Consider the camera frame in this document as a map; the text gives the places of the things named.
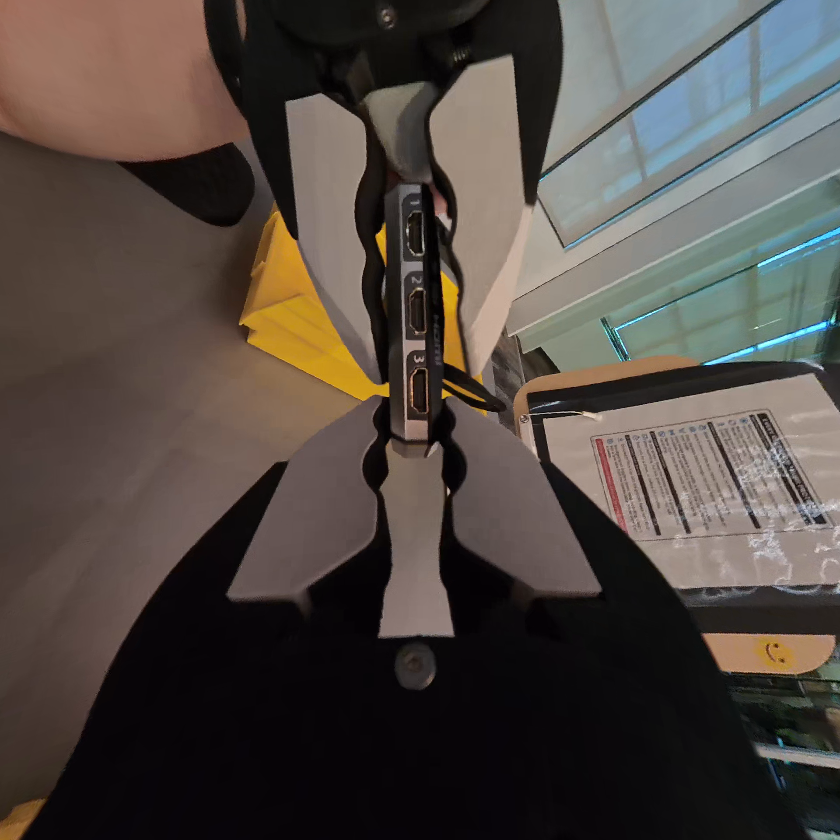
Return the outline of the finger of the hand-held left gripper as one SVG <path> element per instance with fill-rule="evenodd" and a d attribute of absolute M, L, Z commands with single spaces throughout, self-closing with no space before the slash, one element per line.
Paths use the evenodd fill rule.
<path fill-rule="evenodd" d="M 468 66 L 430 112 L 428 128 L 433 161 L 454 194 L 459 330 L 466 369 L 477 375 L 505 328 L 532 223 L 513 58 Z"/>
<path fill-rule="evenodd" d="M 366 255 L 355 200 L 366 164 L 362 120 L 323 93 L 286 105 L 301 258 L 332 326 L 362 372 L 382 385 L 363 300 Z"/>

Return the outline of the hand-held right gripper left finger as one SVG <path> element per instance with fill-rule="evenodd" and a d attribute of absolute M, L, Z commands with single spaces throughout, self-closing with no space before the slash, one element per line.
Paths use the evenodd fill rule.
<path fill-rule="evenodd" d="M 297 609 L 319 631 L 377 636 L 389 582 L 387 400 L 326 426 L 287 462 L 227 590 Z"/>

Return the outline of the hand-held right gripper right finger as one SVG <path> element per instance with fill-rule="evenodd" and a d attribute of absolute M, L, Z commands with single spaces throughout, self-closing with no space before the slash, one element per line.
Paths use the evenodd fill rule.
<path fill-rule="evenodd" d="M 602 596 L 532 451 L 468 406 L 441 413 L 441 580 L 456 636 L 541 600 Z"/>

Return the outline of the dark grey hdmi switch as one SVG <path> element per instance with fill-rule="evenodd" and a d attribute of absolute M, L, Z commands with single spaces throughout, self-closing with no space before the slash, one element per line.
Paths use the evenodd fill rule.
<path fill-rule="evenodd" d="M 444 400 L 445 306 L 438 220 L 427 185 L 385 196 L 385 314 L 390 426 L 395 452 L 422 458 L 436 445 Z"/>

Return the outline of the person's left hand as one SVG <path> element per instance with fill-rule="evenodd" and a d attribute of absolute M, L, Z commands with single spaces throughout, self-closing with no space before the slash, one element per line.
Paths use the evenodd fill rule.
<path fill-rule="evenodd" d="M 106 161 L 245 140 L 200 1 L 2 1 L 2 132 Z"/>

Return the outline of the white framed glass window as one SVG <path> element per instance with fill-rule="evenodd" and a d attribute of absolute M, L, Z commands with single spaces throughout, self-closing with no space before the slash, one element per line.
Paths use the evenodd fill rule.
<path fill-rule="evenodd" d="M 561 2 L 508 331 L 561 371 L 814 359 L 838 306 L 839 2 Z"/>

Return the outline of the instruction sign on white stand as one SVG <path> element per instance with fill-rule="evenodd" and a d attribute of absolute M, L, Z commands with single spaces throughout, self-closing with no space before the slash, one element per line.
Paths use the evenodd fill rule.
<path fill-rule="evenodd" d="M 838 654 L 838 363 L 671 356 L 552 374 L 518 434 L 644 551 L 721 670 L 798 676 Z"/>

